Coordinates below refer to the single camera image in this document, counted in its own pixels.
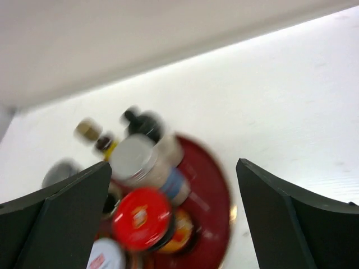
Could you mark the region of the small black label spice bottle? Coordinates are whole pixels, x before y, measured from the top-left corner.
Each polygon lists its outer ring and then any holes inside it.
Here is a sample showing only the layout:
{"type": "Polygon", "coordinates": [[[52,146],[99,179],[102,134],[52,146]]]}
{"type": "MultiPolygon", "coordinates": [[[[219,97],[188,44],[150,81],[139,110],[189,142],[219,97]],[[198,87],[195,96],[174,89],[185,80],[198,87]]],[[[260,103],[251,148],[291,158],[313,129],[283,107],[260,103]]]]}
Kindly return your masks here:
{"type": "Polygon", "coordinates": [[[110,183],[102,211],[103,220],[110,219],[113,216],[122,198],[123,194],[118,185],[110,183]]]}

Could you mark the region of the small yellow label bottle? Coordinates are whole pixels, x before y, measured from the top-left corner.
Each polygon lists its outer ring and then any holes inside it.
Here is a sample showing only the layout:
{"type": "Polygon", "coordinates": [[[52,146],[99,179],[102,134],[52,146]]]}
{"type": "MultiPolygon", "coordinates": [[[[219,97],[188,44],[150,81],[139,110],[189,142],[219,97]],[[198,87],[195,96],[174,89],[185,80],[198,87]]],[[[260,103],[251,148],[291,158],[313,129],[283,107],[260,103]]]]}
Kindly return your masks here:
{"type": "Polygon", "coordinates": [[[105,161],[109,161],[111,154],[120,142],[113,133],[104,133],[102,126],[92,118],[81,120],[74,129],[74,136],[82,143],[92,145],[96,152],[103,155],[105,161]]]}

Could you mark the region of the blue label granule bottle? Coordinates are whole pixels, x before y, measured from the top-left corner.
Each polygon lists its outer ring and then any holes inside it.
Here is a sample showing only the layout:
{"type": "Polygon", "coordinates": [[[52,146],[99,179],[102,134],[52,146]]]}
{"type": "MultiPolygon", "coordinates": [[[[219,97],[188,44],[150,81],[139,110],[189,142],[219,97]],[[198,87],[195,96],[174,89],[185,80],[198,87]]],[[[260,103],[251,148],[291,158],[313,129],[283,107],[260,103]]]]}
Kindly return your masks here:
{"type": "Polygon", "coordinates": [[[112,177],[129,189],[154,188],[179,206],[191,192],[188,180],[143,134],[120,142],[108,158],[112,177]]]}

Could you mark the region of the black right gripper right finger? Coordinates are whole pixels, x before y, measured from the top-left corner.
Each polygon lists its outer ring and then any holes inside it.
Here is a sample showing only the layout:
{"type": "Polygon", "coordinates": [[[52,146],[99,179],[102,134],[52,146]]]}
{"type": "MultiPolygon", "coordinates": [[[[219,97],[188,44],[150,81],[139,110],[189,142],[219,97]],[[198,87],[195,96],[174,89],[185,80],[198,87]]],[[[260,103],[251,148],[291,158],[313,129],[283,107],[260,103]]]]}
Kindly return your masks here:
{"type": "Polygon", "coordinates": [[[358,205],[285,181],[247,159],[238,185],[260,268],[358,268],[358,205]]]}

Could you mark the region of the white lid small jar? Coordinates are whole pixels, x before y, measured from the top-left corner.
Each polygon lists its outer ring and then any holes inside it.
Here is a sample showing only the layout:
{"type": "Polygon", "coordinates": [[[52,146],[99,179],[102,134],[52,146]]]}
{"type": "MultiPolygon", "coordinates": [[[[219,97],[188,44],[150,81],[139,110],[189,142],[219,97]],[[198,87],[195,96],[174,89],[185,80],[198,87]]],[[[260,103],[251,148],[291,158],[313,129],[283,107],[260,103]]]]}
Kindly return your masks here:
{"type": "Polygon", "coordinates": [[[92,246],[87,269],[126,269],[143,268],[144,262],[135,255],[126,252],[116,241],[100,238],[92,246]]]}

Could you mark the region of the black cap clear bottle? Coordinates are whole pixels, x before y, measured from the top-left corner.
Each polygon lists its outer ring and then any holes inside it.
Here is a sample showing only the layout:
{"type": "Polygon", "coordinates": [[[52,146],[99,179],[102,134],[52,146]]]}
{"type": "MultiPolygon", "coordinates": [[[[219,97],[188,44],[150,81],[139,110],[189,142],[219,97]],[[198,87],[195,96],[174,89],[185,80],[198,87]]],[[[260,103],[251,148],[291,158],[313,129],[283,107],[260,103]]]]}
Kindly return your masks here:
{"type": "Polygon", "coordinates": [[[130,107],[122,114],[122,119],[128,122],[128,135],[145,135],[172,166],[179,166],[184,157],[182,146],[176,134],[165,126],[158,115],[152,111],[140,112],[136,107],[130,107]]]}

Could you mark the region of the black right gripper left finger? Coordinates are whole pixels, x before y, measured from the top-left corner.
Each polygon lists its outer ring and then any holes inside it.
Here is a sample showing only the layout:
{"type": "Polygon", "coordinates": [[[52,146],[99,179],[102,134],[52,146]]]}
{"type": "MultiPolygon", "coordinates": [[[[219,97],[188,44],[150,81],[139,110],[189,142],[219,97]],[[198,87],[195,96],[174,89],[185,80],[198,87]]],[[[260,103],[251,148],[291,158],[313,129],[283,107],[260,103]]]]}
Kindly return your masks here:
{"type": "Polygon", "coordinates": [[[1,268],[86,268],[111,174],[101,161],[1,204],[1,268]]]}

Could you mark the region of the red round tray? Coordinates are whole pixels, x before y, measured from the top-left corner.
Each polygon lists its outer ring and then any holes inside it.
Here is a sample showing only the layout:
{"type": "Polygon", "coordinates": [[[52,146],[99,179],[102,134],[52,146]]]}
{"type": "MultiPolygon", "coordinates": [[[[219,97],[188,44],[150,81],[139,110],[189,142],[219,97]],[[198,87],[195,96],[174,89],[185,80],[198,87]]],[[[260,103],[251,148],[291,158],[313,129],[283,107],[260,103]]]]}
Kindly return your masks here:
{"type": "MultiPolygon", "coordinates": [[[[219,268],[227,251],[231,232],[232,199],[226,177],[215,159],[195,140],[178,135],[184,157],[176,168],[190,186],[189,197],[179,206],[185,210],[194,225],[190,243],[176,253],[149,252],[154,256],[155,268],[219,268]]],[[[123,198],[136,189],[129,189],[118,181],[123,198]]],[[[112,220],[103,220],[99,230],[112,233],[112,220]]]]}

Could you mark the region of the red cap sauce jar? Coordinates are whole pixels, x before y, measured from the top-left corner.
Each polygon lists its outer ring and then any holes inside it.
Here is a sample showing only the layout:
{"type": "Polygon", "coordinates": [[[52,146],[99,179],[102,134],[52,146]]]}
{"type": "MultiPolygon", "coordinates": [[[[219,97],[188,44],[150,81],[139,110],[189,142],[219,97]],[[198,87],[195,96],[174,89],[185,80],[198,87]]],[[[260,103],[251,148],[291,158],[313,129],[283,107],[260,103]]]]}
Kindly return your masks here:
{"type": "Polygon", "coordinates": [[[119,203],[112,233],[130,251],[169,254],[185,249],[192,239],[194,225],[189,214],[173,207],[164,194],[139,188],[119,203]]]}

